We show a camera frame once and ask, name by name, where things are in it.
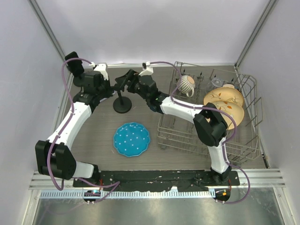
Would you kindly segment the black phone stand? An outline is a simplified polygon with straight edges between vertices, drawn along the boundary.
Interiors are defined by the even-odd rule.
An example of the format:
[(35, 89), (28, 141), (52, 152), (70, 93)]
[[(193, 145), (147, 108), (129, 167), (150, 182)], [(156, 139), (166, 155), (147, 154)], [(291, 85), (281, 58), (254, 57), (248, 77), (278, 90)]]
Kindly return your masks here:
[(124, 88), (115, 84), (113, 90), (117, 92), (118, 97), (114, 100), (113, 109), (117, 113), (127, 113), (132, 108), (132, 102), (128, 97), (122, 96), (121, 92), (124, 91)]

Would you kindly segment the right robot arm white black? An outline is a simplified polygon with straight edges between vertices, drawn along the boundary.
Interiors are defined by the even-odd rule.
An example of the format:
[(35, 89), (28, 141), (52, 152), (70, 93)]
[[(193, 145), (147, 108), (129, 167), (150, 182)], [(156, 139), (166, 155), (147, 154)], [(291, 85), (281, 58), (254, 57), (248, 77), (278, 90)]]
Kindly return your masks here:
[(198, 138), (208, 146), (210, 152), (212, 181), (217, 185), (223, 185), (228, 181), (232, 167), (229, 165), (225, 151), (228, 125), (221, 115), (222, 111), (212, 103), (193, 105), (159, 91), (152, 74), (152, 67), (143, 68), (142, 72), (131, 69), (125, 75), (115, 79), (115, 88), (138, 94), (156, 113), (176, 116), (193, 123)]

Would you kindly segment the black smartphone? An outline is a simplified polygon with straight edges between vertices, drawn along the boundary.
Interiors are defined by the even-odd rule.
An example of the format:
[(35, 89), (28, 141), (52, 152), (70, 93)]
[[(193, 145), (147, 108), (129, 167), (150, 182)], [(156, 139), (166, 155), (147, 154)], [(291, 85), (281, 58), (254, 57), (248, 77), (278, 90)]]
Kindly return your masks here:
[[(73, 58), (78, 58), (77, 52), (73, 51), (65, 56), (65, 61)], [(84, 72), (83, 62), (81, 60), (72, 60), (67, 63), (69, 71), (74, 77), (80, 76)]]

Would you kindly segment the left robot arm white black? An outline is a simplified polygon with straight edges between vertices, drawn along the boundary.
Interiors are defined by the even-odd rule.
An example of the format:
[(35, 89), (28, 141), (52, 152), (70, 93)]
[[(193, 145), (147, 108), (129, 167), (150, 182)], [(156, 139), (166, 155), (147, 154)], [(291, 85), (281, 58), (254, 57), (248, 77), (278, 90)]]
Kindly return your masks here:
[(64, 120), (47, 140), (35, 146), (37, 168), (42, 175), (64, 180), (82, 178), (89, 187), (95, 187), (100, 181), (98, 166), (76, 161), (71, 147), (85, 121), (101, 101), (113, 95), (113, 89), (106, 69), (100, 66), (75, 77), (73, 83), (81, 90), (71, 98)]

